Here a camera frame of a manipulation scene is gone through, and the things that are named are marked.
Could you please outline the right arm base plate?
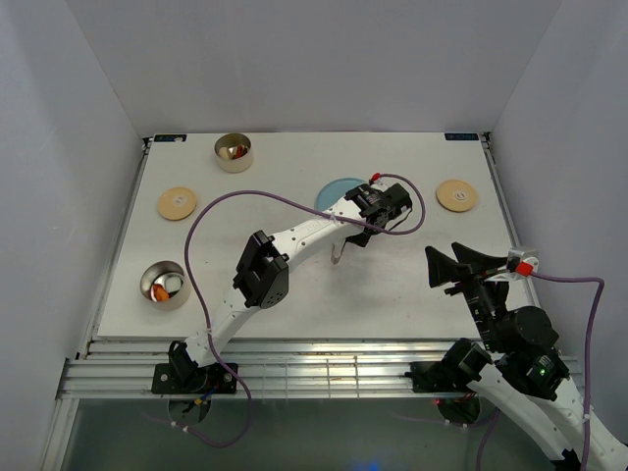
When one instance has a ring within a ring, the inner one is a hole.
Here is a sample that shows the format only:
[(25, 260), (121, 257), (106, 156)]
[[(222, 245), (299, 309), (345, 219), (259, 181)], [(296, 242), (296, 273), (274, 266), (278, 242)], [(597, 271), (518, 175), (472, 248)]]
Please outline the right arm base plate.
[(414, 393), (469, 393), (468, 385), (482, 379), (487, 364), (472, 368), (465, 364), (444, 361), (415, 361), (408, 365), (403, 376), (411, 381)]

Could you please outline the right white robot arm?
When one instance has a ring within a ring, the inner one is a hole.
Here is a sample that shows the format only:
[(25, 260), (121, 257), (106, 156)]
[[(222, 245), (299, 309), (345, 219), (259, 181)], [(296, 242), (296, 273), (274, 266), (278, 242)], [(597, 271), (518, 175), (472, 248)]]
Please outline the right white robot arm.
[(448, 257), (425, 249), (429, 285), (464, 297), (480, 335), (459, 339), (433, 363), (412, 362), (416, 393), (476, 393), (516, 423), (557, 470), (624, 470), (627, 445), (597, 417), (590, 375), (576, 385), (556, 346), (549, 314), (535, 305), (510, 309), (511, 283), (538, 277), (536, 251), (513, 247), (496, 257), (461, 243)]

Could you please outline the seaweed rice block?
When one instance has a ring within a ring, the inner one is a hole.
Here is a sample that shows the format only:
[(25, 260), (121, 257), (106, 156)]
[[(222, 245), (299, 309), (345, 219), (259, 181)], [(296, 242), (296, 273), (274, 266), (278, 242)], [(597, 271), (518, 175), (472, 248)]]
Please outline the seaweed rice block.
[(182, 289), (183, 280), (178, 276), (167, 277), (164, 279), (163, 287), (172, 296)]

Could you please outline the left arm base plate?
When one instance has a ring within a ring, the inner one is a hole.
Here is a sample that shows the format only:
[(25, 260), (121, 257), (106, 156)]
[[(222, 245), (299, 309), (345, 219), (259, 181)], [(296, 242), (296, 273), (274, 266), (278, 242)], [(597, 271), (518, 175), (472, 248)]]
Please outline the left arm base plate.
[(150, 391), (153, 394), (196, 394), (202, 396), (212, 392), (234, 394), (236, 378), (219, 363), (194, 368), (191, 373), (180, 375), (169, 363), (157, 364), (154, 368)]

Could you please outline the ceramic food plate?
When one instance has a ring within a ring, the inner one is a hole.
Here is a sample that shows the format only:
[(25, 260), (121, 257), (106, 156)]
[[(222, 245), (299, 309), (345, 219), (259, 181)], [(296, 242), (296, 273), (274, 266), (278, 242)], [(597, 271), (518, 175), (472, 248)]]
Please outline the ceramic food plate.
[(352, 189), (364, 184), (365, 181), (358, 178), (341, 178), (324, 185), (315, 198), (314, 208), (317, 211), (325, 211), (333, 207), (339, 199)]

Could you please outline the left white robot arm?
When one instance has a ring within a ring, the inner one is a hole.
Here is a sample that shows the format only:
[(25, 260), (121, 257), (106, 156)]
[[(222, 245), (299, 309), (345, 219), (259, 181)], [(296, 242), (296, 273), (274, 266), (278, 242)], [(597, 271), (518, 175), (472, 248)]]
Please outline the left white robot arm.
[[(289, 275), (302, 262), (330, 248), (337, 262), (346, 243), (364, 247), (377, 234), (392, 235), (387, 225), (400, 223), (412, 209), (408, 191), (371, 181), (351, 189), (328, 208), (317, 211), (278, 195), (257, 190), (228, 193), (222, 202), (240, 195), (259, 195), (301, 209), (311, 219), (271, 235), (252, 234), (235, 266), (232, 287), (215, 314), (211, 314), (191, 273), (187, 278), (205, 316), (206, 326), (184, 341), (171, 344), (169, 366), (175, 381), (187, 392), (201, 390), (208, 380), (207, 366), (254, 314), (277, 306), (287, 295)], [(217, 202), (208, 206), (213, 208)]]

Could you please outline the orange carrot slice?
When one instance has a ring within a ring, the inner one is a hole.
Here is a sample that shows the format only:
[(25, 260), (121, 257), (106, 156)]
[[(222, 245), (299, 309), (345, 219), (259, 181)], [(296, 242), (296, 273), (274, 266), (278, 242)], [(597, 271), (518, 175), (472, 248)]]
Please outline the orange carrot slice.
[(161, 285), (153, 285), (151, 295), (156, 302), (164, 302), (170, 299), (169, 293)]

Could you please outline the rice ball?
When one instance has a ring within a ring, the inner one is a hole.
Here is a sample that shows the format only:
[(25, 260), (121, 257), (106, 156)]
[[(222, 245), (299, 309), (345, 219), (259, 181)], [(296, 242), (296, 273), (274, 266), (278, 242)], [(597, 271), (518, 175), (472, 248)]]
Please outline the rice ball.
[(226, 160), (226, 161), (230, 161), (233, 159), (231, 149), (227, 146), (221, 147), (218, 150), (218, 155), (221, 159)]

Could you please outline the steel tongs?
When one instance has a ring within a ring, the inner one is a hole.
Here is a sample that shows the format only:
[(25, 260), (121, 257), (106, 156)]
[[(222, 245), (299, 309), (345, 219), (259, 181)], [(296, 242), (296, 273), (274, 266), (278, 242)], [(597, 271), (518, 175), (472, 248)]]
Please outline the steel tongs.
[(339, 264), (345, 247), (345, 241), (337, 241), (333, 243), (331, 261), (334, 265)]

